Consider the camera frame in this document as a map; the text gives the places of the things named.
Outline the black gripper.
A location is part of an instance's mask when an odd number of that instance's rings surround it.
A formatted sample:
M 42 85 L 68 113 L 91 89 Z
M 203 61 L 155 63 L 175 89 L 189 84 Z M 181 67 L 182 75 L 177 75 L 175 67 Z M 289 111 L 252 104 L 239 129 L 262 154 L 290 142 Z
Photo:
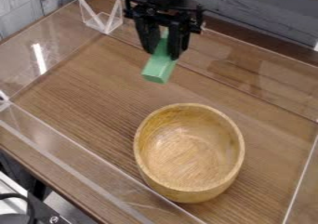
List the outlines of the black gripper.
M 187 50 L 190 34 L 202 32 L 203 5 L 197 0 L 125 0 L 125 5 L 150 54 L 161 41 L 159 25 L 169 27 L 169 55 L 177 60 Z

